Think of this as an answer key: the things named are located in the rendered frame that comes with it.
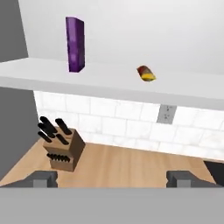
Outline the grey wall socket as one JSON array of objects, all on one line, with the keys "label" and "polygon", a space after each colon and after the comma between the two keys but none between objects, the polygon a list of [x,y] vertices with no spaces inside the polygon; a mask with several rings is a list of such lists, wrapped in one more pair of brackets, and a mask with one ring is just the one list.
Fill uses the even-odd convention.
[{"label": "grey wall socket", "polygon": [[172,124],[177,107],[170,105],[160,105],[157,123]]}]

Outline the wooden knife block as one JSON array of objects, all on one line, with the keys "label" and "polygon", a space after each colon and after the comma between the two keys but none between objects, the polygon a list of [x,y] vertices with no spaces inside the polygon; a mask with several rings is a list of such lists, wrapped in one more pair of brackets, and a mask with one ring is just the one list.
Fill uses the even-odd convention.
[{"label": "wooden knife block", "polygon": [[52,169],[73,172],[86,146],[76,129],[69,129],[61,118],[56,118],[57,127],[45,117],[40,117],[38,135],[44,139]]}]

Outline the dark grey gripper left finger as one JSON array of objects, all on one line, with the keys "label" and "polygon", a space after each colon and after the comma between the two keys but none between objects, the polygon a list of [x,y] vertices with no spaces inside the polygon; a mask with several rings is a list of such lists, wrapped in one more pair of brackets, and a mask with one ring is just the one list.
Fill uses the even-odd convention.
[{"label": "dark grey gripper left finger", "polygon": [[58,173],[56,171],[34,171],[24,179],[4,185],[4,187],[51,188],[57,187]]}]

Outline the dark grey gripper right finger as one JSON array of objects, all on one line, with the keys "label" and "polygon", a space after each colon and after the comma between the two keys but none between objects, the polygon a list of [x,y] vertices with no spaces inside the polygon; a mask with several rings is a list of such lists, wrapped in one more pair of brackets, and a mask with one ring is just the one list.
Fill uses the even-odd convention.
[{"label": "dark grey gripper right finger", "polygon": [[167,171],[167,187],[177,188],[210,188],[219,187],[219,185],[200,179],[190,171]]}]

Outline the white open cabinet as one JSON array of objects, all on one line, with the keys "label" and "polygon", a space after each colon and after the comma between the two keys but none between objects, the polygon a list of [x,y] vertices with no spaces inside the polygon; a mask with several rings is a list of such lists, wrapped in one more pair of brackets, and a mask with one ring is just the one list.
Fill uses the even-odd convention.
[{"label": "white open cabinet", "polygon": [[[18,0],[28,56],[0,87],[224,110],[224,0]],[[66,17],[84,22],[69,71]],[[141,79],[137,68],[156,76]]]}]

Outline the purple tall box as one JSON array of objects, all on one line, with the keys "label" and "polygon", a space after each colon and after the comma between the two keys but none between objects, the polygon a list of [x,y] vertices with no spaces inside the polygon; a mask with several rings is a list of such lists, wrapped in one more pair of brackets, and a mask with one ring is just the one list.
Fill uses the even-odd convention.
[{"label": "purple tall box", "polygon": [[69,71],[78,73],[85,66],[85,34],[82,20],[66,17],[66,42]]}]

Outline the red and yellow bar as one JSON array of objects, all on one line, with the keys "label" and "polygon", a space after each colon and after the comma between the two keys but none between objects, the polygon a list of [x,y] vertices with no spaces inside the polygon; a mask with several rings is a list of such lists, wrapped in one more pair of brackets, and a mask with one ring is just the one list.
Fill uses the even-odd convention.
[{"label": "red and yellow bar", "polygon": [[154,81],[156,79],[155,74],[147,66],[140,66],[136,70],[143,81]]}]

